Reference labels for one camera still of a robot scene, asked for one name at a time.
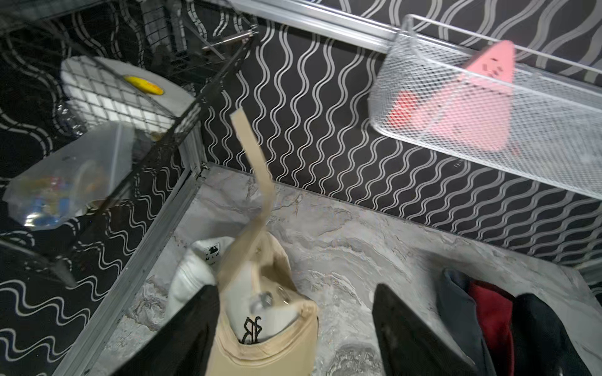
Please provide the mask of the red and black cap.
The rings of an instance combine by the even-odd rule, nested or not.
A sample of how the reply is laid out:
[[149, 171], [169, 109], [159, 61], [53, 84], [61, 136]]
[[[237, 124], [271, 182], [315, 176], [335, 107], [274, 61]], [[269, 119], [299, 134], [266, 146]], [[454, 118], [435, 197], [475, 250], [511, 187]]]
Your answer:
[[514, 338], [511, 331], [514, 297], [483, 281], [470, 283], [478, 324], [497, 375], [514, 375]]

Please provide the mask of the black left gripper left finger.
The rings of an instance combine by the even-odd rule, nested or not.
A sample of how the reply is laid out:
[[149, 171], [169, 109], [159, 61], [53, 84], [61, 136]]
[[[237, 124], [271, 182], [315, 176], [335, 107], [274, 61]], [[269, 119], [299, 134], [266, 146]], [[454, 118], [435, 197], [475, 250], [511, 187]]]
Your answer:
[[219, 318], [219, 292], [208, 285], [115, 375], [204, 375]]

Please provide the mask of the beige cap with black lettering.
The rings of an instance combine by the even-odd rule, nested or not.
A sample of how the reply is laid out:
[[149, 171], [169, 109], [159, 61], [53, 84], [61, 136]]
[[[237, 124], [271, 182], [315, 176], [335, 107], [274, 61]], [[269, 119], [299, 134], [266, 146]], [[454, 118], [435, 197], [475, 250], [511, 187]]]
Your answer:
[[246, 113], [230, 116], [262, 194], [262, 208], [222, 256], [219, 318], [207, 375], [309, 375], [316, 358], [318, 305], [298, 292], [288, 255], [267, 231], [275, 186]]

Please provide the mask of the white baseball cap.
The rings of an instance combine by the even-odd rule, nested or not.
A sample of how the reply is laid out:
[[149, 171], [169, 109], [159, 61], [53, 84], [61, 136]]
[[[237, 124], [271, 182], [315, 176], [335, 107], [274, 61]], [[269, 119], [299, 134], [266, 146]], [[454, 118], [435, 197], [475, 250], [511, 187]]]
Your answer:
[[232, 237], [195, 241], [187, 248], [172, 278], [165, 323], [170, 321], [205, 285], [216, 285], [216, 268], [234, 242]]

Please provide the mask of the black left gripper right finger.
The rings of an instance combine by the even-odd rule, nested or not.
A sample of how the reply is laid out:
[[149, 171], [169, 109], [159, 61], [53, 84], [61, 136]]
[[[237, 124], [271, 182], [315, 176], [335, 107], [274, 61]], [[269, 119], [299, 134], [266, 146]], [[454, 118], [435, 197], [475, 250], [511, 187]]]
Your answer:
[[376, 286], [372, 318], [386, 375], [475, 375], [387, 285]]

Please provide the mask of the navy blue baseball cap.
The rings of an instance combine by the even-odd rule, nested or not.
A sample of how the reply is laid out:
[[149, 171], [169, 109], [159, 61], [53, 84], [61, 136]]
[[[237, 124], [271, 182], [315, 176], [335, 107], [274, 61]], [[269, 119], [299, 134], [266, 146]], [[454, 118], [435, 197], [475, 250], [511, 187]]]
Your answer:
[[561, 319], [533, 294], [514, 299], [511, 330], [515, 375], [590, 375]]

